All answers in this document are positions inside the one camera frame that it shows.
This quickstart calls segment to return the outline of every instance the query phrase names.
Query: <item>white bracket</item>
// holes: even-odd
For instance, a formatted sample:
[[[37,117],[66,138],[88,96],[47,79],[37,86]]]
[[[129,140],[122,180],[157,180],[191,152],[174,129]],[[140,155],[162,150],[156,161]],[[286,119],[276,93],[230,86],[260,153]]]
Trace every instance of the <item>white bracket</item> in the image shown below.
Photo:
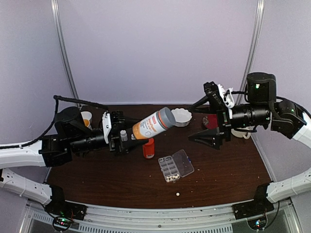
[[[110,120],[110,113],[104,112],[103,117],[103,131],[104,131],[104,139],[107,144],[109,144],[108,135],[111,131],[111,120]]]
[[[225,94],[227,91],[224,89],[224,87],[221,84],[218,84],[217,86],[219,90],[219,95],[223,99],[223,102],[225,103],[226,107],[229,109],[233,108],[235,104],[232,93],[231,93],[233,91],[233,88],[231,87],[228,89],[229,94],[227,95],[226,100],[225,100]]]

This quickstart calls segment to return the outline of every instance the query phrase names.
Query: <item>wooden table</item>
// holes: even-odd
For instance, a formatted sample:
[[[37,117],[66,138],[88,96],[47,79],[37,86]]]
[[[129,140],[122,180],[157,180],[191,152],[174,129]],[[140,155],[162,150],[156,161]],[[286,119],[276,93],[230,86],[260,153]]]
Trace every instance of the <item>wooden table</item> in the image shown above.
[[[162,107],[119,105],[109,110],[145,118]],[[92,125],[97,127],[103,111],[85,109],[93,113]],[[189,126],[157,135],[153,159],[145,159],[142,148],[120,157],[109,149],[90,152],[86,158],[74,156],[71,163],[54,167],[48,184],[62,187],[67,200],[124,208],[199,207],[252,199],[258,185],[270,182],[252,139],[232,136],[221,150],[189,141],[188,135],[202,130],[202,118],[194,114]],[[166,183],[157,159],[180,149],[186,151],[195,171],[176,183]]]

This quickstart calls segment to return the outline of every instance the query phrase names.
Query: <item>pill organizer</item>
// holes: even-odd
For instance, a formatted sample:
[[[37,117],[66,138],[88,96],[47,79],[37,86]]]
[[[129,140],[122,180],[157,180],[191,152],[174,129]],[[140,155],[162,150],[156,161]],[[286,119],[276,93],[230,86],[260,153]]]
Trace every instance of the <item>pill organizer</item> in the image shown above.
[[[175,183],[180,177],[188,176],[194,172],[191,160],[184,150],[179,150],[172,156],[159,158],[158,162],[168,183]]]

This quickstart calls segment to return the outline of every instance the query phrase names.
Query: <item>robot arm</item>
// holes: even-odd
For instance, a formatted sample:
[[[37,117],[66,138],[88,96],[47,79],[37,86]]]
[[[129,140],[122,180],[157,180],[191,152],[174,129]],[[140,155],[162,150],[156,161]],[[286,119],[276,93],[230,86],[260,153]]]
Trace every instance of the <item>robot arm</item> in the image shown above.
[[[63,97],[54,98],[73,100]],[[161,130],[154,131],[150,136],[139,134],[140,138],[136,139],[133,130],[135,125],[140,125],[139,120],[126,117],[120,111],[112,113],[105,111],[102,117],[103,127],[90,130],[84,125],[77,107],[69,107],[58,113],[57,106],[56,102],[53,124],[57,134],[41,136],[31,142],[0,145],[0,187],[45,205],[45,209],[49,213],[83,220],[86,206],[65,201],[63,190],[60,187],[33,182],[17,175],[9,168],[61,166],[72,160],[72,153],[83,156],[86,152],[103,148],[109,148],[116,155],[125,154],[147,143],[149,137],[160,133]],[[169,109],[165,108],[164,110],[167,114],[171,114],[169,116],[171,122],[166,124],[167,128],[170,128],[175,123],[174,117]],[[152,130],[159,129],[158,124],[160,122],[152,120],[143,126],[145,129]]]
[[[303,113],[303,119],[307,123],[294,136],[293,139],[305,144],[311,149],[311,119]],[[271,183],[267,187],[267,199],[274,203],[287,197],[291,197],[311,190],[311,168],[281,182]]]
[[[212,114],[217,127],[189,136],[189,140],[208,145],[217,150],[223,139],[230,141],[231,129],[255,133],[257,126],[277,131],[311,148],[311,115],[306,109],[285,98],[276,96],[276,79],[272,74],[251,73],[247,76],[245,91],[224,92],[214,82],[204,84],[206,96],[193,104],[189,110]],[[226,103],[226,95],[244,94],[247,104],[232,106]],[[209,107],[200,105],[209,102]],[[253,130],[241,130],[254,126]],[[252,201],[233,205],[236,219],[264,214],[274,209],[273,203],[311,190],[311,168],[281,182],[260,185]]]

